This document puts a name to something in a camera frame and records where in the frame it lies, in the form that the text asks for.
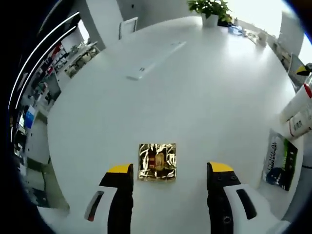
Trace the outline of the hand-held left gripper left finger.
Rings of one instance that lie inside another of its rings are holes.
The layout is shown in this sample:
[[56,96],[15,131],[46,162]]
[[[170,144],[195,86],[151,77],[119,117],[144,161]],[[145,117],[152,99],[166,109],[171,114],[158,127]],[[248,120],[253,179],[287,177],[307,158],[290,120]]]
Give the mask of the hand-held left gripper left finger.
[[106,234],[129,234],[134,206],[133,190],[133,164],[113,166],[101,179],[84,218],[99,224]]

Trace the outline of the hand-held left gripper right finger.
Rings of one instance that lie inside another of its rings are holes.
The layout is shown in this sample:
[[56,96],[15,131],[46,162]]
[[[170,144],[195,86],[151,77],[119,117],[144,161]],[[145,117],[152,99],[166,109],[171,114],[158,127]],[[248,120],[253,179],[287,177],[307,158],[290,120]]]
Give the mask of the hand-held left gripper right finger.
[[207,206],[212,234],[271,234],[280,220],[256,189],[242,184],[232,167],[207,163]]

